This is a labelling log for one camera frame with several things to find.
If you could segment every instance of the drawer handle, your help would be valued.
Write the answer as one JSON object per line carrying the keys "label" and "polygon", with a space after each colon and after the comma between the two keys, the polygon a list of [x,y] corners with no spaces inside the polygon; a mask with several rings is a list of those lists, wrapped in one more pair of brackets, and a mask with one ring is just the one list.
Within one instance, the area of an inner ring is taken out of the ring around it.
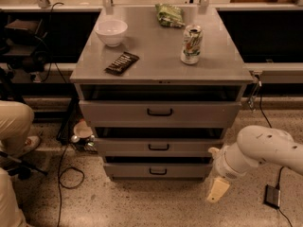
{"label": "drawer handle", "polygon": [[151,175],[167,175],[168,171],[166,169],[163,170],[163,172],[160,172],[159,170],[154,171],[150,168],[150,174]]}
{"label": "drawer handle", "polygon": [[161,147],[153,147],[151,144],[149,144],[149,150],[169,150],[169,144],[166,144],[164,148]]}
{"label": "drawer handle", "polygon": [[171,116],[173,113],[172,109],[169,109],[169,112],[153,112],[152,110],[148,109],[147,113],[149,116]]}

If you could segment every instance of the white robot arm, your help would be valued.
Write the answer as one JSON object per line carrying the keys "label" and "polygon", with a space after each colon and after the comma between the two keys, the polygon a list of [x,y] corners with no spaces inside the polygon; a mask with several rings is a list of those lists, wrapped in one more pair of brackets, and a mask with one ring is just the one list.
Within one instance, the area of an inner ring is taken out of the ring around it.
{"label": "white robot arm", "polygon": [[286,166],[303,175],[303,145],[286,131],[262,126],[243,128],[237,142],[221,149],[208,150],[214,158],[214,179],[208,201],[215,202],[227,191],[230,182],[265,163]]}

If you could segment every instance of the gray drawer cabinet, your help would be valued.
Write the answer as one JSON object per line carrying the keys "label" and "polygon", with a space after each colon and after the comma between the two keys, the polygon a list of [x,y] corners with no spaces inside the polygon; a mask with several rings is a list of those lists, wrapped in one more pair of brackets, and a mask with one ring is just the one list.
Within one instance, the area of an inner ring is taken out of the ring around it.
{"label": "gray drawer cabinet", "polygon": [[[92,32],[70,78],[111,180],[203,180],[208,149],[223,145],[252,82],[217,11],[183,9],[186,24],[204,29],[197,64],[181,62],[183,29],[160,26],[153,6],[112,7],[98,19],[123,18],[123,44],[109,48]],[[124,51],[140,60],[122,76],[104,72]]]}
{"label": "gray drawer cabinet", "polygon": [[112,180],[203,180],[212,164],[208,149],[222,146],[241,107],[243,91],[241,85],[79,88],[85,89],[81,111]]}

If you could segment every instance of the khaki pants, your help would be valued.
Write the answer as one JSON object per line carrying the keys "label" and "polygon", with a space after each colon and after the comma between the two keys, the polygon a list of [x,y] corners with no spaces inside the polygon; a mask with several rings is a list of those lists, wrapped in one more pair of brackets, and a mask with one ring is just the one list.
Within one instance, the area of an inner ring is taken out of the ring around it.
{"label": "khaki pants", "polygon": [[[26,104],[0,101],[1,150],[12,157],[19,157],[33,119],[34,112]],[[0,165],[5,160],[0,158]]]}
{"label": "khaki pants", "polygon": [[[1,150],[12,157],[19,157],[25,145],[34,112],[23,103],[0,101]],[[0,165],[7,159],[0,156]],[[3,227],[27,226],[19,209],[10,176],[0,167],[0,225]]]}
{"label": "khaki pants", "polygon": [[0,222],[3,227],[26,227],[26,219],[19,209],[10,176],[0,168]]}

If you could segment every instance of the small black device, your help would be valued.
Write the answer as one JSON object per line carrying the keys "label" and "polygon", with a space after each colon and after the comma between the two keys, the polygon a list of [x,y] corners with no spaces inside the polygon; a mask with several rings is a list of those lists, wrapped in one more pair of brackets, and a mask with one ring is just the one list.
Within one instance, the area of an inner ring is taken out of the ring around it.
{"label": "small black device", "polygon": [[278,209],[280,207],[280,190],[273,186],[266,185],[264,203]]}

